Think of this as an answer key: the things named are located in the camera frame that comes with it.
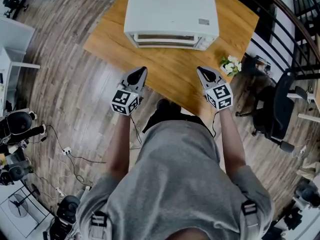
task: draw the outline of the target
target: wooden floor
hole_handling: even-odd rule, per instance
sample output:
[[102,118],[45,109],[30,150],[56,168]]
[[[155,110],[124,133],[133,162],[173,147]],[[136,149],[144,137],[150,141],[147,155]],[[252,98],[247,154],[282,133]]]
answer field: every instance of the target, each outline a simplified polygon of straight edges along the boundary
[[[35,28],[35,35],[27,51],[26,62],[41,65],[41,69],[25,69],[19,79],[19,96],[25,106],[38,114],[37,123],[44,121],[57,131],[62,147],[71,147],[74,156],[83,156],[90,160],[101,161],[117,121],[109,98],[116,87],[122,72],[82,49],[89,33],[95,27],[101,15],[115,0],[27,0],[29,8],[21,13],[17,20]],[[252,81],[237,75],[231,83],[235,95],[233,111],[250,110],[252,99],[247,86]],[[260,79],[253,83],[262,88]],[[161,96],[149,88],[144,89],[144,100],[132,114],[137,126],[142,129],[154,112]],[[262,184],[270,192],[279,215],[291,200],[300,177],[296,170],[302,163],[297,158],[304,145],[306,155],[311,161],[319,160],[320,124],[298,118],[298,113],[319,116],[315,104],[306,104],[298,100],[290,121],[285,140],[296,146],[292,154],[287,154],[262,135],[253,137],[253,125],[250,117],[235,118],[246,151],[247,163],[252,167]],[[222,151],[219,115],[214,122],[217,131],[216,142]],[[138,148],[134,127],[131,127],[131,146]],[[54,132],[49,129],[45,142],[30,144],[25,153],[31,159],[36,174],[47,179],[54,188],[67,195],[74,195],[84,186],[72,174],[69,177],[66,163],[71,170],[71,161],[59,154],[61,152]],[[131,166],[139,153],[131,151]],[[92,185],[100,175],[103,165],[92,164],[83,159],[73,159],[76,174],[84,178],[85,184]],[[53,211],[57,209],[58,192],[43,183],[35,174],[28,176],[27,184],[34,183],[42,192],[40,200]]]

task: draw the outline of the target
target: wooden table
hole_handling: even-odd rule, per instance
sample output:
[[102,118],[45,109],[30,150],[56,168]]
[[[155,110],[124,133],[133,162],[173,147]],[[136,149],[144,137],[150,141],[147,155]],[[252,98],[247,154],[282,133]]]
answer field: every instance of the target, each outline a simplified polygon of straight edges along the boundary
[[146,66],[146,85],[207,121],[214,109],[203,97],[198,66],[219,69],[222,56],[242,59],[259,17],[238,0],[215,0],[219,38],[206,50],[135,48],[124,34],[128,0],[117,0],[104,14],[84,49],[123,71]]

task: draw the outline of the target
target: white flower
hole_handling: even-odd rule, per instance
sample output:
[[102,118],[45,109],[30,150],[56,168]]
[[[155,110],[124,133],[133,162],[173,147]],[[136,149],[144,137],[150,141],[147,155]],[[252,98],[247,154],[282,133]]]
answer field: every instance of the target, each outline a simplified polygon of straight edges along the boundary
[[242,66],[241,62],[239,62],[238,64],[236,64],[236,67],[238,68],[238,71],[239,71],[239,72],[241,71],[241,66]]
[[232,56],[228,56],[228,61],[231,61],[232,63],[234,63],[235,65],[237,63],[239,63],[239,60],[236,57],[232,57]]
[[227,71],[227,73],[231,73],[234,70],[234,64],[233,63],[229,63],[227,65],[224,66],[225,70]]

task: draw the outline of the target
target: strap buckle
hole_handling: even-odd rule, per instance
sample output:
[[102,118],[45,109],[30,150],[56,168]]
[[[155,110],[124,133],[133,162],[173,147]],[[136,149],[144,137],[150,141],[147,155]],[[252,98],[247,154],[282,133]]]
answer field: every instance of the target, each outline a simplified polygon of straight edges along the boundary
[[94,212],[91,217],[91,225],[105,228],[107,226],[107,215],[102,211]]
[[244,216],[250,215],[250,214],[256,214],[258,209],[255,202],[251,200],[247,200],[242,204],[242,211]]

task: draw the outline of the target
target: black and white marker cube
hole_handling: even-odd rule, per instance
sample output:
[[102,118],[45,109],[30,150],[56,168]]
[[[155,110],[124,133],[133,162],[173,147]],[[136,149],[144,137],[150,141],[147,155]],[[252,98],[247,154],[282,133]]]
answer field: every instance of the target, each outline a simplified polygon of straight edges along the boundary
[[234,95],[229,83],[206,89],[207,101],[218,111],[231,107],[234,104]]
[[123,89],[117,89],[111,101],[114,112],[129,116],[139,105],[139,95]]

